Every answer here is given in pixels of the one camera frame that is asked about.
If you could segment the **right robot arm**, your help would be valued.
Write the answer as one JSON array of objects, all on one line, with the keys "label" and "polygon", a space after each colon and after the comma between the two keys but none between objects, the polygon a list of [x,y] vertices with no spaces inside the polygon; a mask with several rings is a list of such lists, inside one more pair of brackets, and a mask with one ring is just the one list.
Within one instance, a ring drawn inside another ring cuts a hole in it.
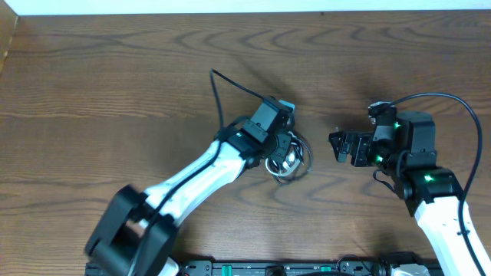
[{"label": "right robot arm", "polygon": [[437,165],[436,127],[430,114],[386,112],[373,133],[339,131],[329,142],[340,163],[375,166],[393,180],[435,252],[445,275],[488,275],[490,259],[473,227],[469,209],[460,207],[463,189],[455,174]]}]

